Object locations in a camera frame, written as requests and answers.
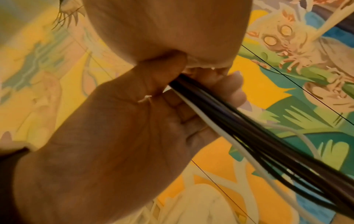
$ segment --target artwork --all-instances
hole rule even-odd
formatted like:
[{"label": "artwork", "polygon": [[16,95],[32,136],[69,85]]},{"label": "artwork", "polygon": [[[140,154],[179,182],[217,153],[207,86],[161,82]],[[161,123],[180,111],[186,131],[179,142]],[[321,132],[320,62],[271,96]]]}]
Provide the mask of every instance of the artwork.
[{"label": "artwork", "polygon": [[[27,141],[40,148],[98,85],[132,66],[98,37],[80,0],[36,0],[36,8],[24,0],[12,2],[0,3],[11,24],[0,23],[0,142]],[[343,0],[253,2],[230,70],[244,77],[248,101],[239,110],[303,133],[323,162],[354,178],[352,16],[309,41]],[[24,12],[26,7],[33,9]],[[270,131],[311,155],[293,133]],[[349,223],[276,183],[325,224]],[[199,223],[307,223],[223,138],[197,154],[154,201],[117,223],[178,223],[176,217],[197,223],[191,214]]]}]

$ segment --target hand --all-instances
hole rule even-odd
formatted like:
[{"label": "hand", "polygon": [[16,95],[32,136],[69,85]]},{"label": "hand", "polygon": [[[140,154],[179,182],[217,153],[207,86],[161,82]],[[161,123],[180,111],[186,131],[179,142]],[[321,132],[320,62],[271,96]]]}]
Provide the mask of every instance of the hand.
[{"label": "hand", "polygon": [[[185,64],[176,53],[100,85],[42,149],[22,158],[14,192],[23,218],[105,224],[163,191],[219,137],[172,90],[162,93]],[[220,72],[194,69],[190,76],[240,106],[242,77]]]}]

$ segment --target cartoon eye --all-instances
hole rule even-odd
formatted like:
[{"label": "cartoon eye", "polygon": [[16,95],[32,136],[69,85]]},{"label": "cartoon eye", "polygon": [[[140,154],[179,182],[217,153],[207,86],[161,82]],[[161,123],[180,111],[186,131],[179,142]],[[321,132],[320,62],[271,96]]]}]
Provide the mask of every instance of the cartoon eye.
[{"label": "cartoon eye", "polygon": [[275,37],[270,37],[270,36],[264,37],[263,40],[269,46],[274,46],[278,42],[278,40]]},{"label": "cartoon eye", "polygon": [[292,34],[292,29],[289,26],[282,26],[280,32],[284,36],[290,36]]}]

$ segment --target white cable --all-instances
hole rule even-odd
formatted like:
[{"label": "white cable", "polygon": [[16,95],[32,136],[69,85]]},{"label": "white cable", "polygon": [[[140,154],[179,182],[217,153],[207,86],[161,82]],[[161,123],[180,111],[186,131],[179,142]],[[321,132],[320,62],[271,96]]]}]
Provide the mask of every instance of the white cable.
[{"label": "white cable", "polygon": [[216,131],[219,135],[223,136],[227,141],[229,141],[235,148],[237,148],[241,155],[243,155],[251,165],[257,170],[259,175],[276,191],[283,199],[286,201],[291,207],[293,207],[296,211],[298,211],[299,215],[306,220],[308,220],[312,224],[324,224],[319,221],[302,208],[295,200],[293,200],[287,193],[285,193],[280,187],[271,179],[268,172],[251,156],[251,154],[233,137],[231,137],[228,133],[226,133],[223,129],[221,129],[218,125],[216,125],[208,116],[206,116],[196,105],[187,100],[184,96],[176,92],[186,103],[189,105],[214,131]]},{"label": "white cable", "polygon": [[304,134],[298,132],[297,130],[293,129],[293,128],[289,128],[286,126],[282,126],[279,124],[268,124],[268,123],[263,123],[263,122],[259,122],[254,120],[255,122],[257,122],[258,124],[262,125],[262,126],[266,126],[266,127],[270,127],[270,128],[274,128],[274,129],[279,129],[279,130],[283,130],[283,131],[290,131],[292,133],[294,133],[295,135],[297,135],[306,145],[307,147],[311,150],[313,157],[315,159],[318,159],[320,161],[322,161],[322,157],[320,156],[320,154],[318,153],[316,147],[314,146],[314,144],[310,141],[310,139],[308,139],[308,137],[306,137]]}]

